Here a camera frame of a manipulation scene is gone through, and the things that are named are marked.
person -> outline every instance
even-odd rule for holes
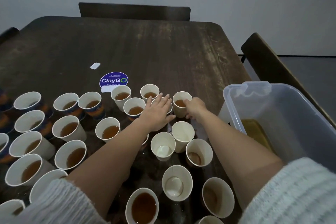
[[[169,95],[149,98],[138,119],[96,151],[66,179],[52,181],[39,199],[1,223],[105,224],[144,138],[172,121]],[[187,118],[203,125],[211,145],[246,205],[240,223],[335,223],[336,175],[309,158],[284,165],[279,157],[225,124],[194,97]]]

brown liquid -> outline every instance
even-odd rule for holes
[[[12,214],[15,215],[15,216],[17,216],[17,215],[19,215],[19,213],[22,212],[22,211],[23,211],[23,206],[21,206],[21,207],[19,207],[18,209],[16,209]]]
[[[182,99],[176,100],[175,105],[177,105],[179,107],[186,107],[186,105],[183,103]]]
[[[105,128],[102,138],[103,139],[108,139],[111,137],[114,137],[119,131],[119,127],[117,126],[109,126],[107,128]]]
[[[99,103],[99,100],[93,100],[86,105],[86,108],[92,108],[92,107],[96,106],[98,103]]]
[[[144,95],[145,98],[149,98],[149,97],[154,98],[154,97],[156,97],[156,96],[157,96],[157,94],[155,94],[154,92],[147,92],[147,93]]]
[[[33,129],[33,128],[37,127],[37,125],[40,124],[41,121],[42,121],[42,120],[38,120],[37,122],[35,122],[35,123],[30,127],[30,129]]]
[[[30,107],[30,106],[32,106],[32,105],[35,105],[36,103],[37,103],[37,101],[35,101],[35,102],[29,104],[28,107]]]
[[[77,101],[71,101],[69,103],[67,103],[64,107],[63,107],[63,110],[66,110],[70,107],[73,107],[73,105],[76,103]]]
[[[122,92],[119,93],[118,95],[115,96],[115,100],[123,100],[125,98],[127,98],[129,96],[129,94],[127,92]]]
[[[22,177],[21,177],[21,181],[22,182],[26,182],[28,181],[30,178],[32,178],[36,172],[39,170],[41,165],[41,161],[37,160],[33,163],[31,163],[22,173]]]
[[[28,145],[26,151],[24,152],[25,154],[31,152],[32,150],[34,150],[40,143],[40,139],[33,141],[30,145]]]
[[[212,189],[205,187],[203,190],[203,198],[204,203],[209,208],[209,210],[213,213],[216,213],[218,208],[218,199],[216,193]]]
[[[141,113],[144,109],[141,108],[140,106],[136,106],[136,107],[132,107],[129,111],[128,114],[129,115],[138,115],[139,113]]]
[[[85,148],[78,148],[74,150],[72,153],[70,153],[68,159],[66,160],[66,166],[68,168],[71,168],[75,165],[77,165],[85,154]]]
[[[148,193],[138,195],[132,204],[132,217],[138,224],[151,222],[156,213],[155,199]]]
[[[255,119],[245,119],[241,120],[241,122],[245,128],[246,134],[249,137],[252,137],[258,143],[274,152],[271,145],[269,144],[268,137],[259,122],[257,122]]]
[[[202,165],[201,157],[197,153],[190,152],[190,153],[188,153],[188,157],[189,157],[189,159],[191,160],[192,163],[194,163],[196,165],[199,165],[199,166]]]
[[[70,135],[74,130],[77,128],[78,122],[71,122],[67,124],[64,128],[61,130],[61,137]]]
[[[3,149],[3,147],[5,147],[6,143],[0,145],[0,151]]]

human hand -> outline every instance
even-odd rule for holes
[[[183,103],[187,107],[186,118],[196,119],[197,122],[200,123],[201,115],[204,113],[204,111],[207,111],[205,103],[198,97],[193,97],[191,101],[184,99]]]
[[[162,98],[162,93],[160,93],[153,103],[152,97],[149,97],[138,120],[148,126],[149,132],[158,131],[176,117],[175,115],[167,116],[171,101],[169,94]]]

wet table surface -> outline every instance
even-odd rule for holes
[[[101,63],[96,69],[89,67]],[[0,87],[15,99],[19,95],[38,91],[50,105],[61,94],[88,91],[100,92],[100,78],[110,72],[127,74],[132,97],[141,97],[143,85],[156,84],[164,94],[172,97],[187,91],[204,100],[208,109],[218,114],[224,99],[222,91],[233,83],[250,81],[225,33],[210,22],[117,20],[73,17],[42,17],[34,20],[19,35],[0,46]],[[101,93],[107,117],[115,117],[125,129],[130,121],[119,111],[109,93]],[[15,112],[9,113],[13,120]],[[54,112],[55,122],[62,115]],[[162,131],[170,131],[176,119]],[[199,124],[186,120],[195,128],[195,138],[208,141]],[[85,141],[89,154],[104,145],[95,136],[97,121],[86,117],[81,121],[87,132]],[[212,162],[200,169],[190,168],[186,154],[174,153],[167,162],[160,162],[150,149],[157,132],[149,135],[147,147],[139,152],[131,167],[130,177],[120,188],[109,210],[112,223],[126,223],[125,207],[129,196],[138,188],[147,187],[159,199],[156,223],[195,223],[210,215],[201,204],[201,190],[210,177],[220,177],[230,186],[216,155]],[[10,133],[11,140],[19,134]],[[58,148],[61,139],[52,139]],[[169,200],[162,190],[162,175],[172,165],[183,165],[193,177],[194,186],[188,199]],[[31,187],[9,187],[4,183],[8,166],[0,167],[0,203],[23,199],[29,203]],[[233,213],[224,223],[237,223],[241,209],[235,198]]]

person's left hand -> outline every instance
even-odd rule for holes
[[[167,116],[171,101],[169,94],[162,98],[162,93],[160,93],[153,103],[152,97],[149,97],[146,107],[138,119],[148,127],[150,132],[158,131],[176,117],[175,115]]]

